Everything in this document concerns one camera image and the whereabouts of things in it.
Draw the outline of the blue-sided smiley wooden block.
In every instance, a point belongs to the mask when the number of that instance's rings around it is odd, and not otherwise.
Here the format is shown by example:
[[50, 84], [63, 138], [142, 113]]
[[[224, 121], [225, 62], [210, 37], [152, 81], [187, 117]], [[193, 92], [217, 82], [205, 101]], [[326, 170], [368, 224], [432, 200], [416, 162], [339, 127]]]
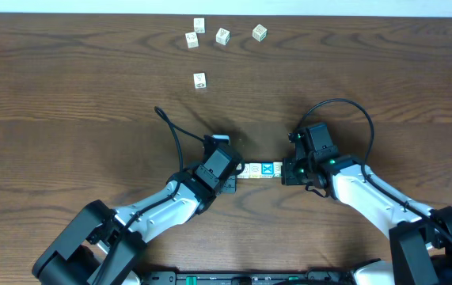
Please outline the blue-sided smiley wooden block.
[[250, 177], [250, 164], [245, 163], [244, 167], [241, 168], [241, 165], [237, 167], [237, 170], [241, 170], [241, 172], [237, 175], [238, 179], [249, 179]]

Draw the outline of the yellow-sided wooden block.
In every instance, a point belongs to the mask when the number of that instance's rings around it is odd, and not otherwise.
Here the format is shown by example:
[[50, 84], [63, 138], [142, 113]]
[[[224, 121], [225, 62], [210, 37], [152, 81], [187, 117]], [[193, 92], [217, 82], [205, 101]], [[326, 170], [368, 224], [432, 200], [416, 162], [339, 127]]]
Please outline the yellow-sided wooden block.
[[262, 164], [261, 163], [250, 163], [249, 164], [249, 178], [261, 178], [262, 176]]

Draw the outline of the wooden block mid table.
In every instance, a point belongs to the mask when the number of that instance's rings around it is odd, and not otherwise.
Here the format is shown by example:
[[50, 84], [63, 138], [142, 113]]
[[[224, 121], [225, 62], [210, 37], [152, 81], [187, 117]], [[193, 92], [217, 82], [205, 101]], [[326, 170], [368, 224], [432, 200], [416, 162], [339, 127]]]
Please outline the wooden block mid table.
[[283, 163], [280, 161], [274, 161], [273, 162], [273, 166], [274, 166], [274, 174], [273, 177], [281, 177], [282, 176], [282, 167], [283, 167]]

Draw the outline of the blue X wooden block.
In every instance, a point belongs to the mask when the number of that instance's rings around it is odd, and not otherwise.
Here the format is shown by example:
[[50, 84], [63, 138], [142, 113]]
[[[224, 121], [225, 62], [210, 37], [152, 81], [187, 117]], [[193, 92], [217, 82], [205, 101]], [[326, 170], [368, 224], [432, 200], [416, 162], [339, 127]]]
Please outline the blue X wooden block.
[[264, 162], [261, 164], [261, 178], [273, 178], [275, 175], [275, 168], [272, 162]]

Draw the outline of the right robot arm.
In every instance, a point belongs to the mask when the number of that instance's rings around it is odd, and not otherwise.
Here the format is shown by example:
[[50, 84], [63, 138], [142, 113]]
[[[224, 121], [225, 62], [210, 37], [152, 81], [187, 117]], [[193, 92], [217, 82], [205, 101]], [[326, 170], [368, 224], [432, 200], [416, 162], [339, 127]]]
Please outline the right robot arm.
[[363, 161], [342, 155], [324, 123], [300, 127], [288, 138], [295, 154], [283, 159], [282, 183], [352, 207], [389, 240], [391, 260], [352, 269], [351, 284], [452, 284], [452, 207], [417, 202]]

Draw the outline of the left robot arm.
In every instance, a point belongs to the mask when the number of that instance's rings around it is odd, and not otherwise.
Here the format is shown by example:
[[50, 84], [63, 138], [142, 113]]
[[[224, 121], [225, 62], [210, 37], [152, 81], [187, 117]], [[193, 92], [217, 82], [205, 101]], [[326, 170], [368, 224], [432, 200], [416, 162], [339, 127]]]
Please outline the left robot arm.
[[165, 187], [137, 203], [87, 204], [32, 267], [42, 284], [139, 283], [133, 272], [148, 243], [204, 213], [242, 164], [226, 135], [205, 136], [203, 160], [174, 173]]

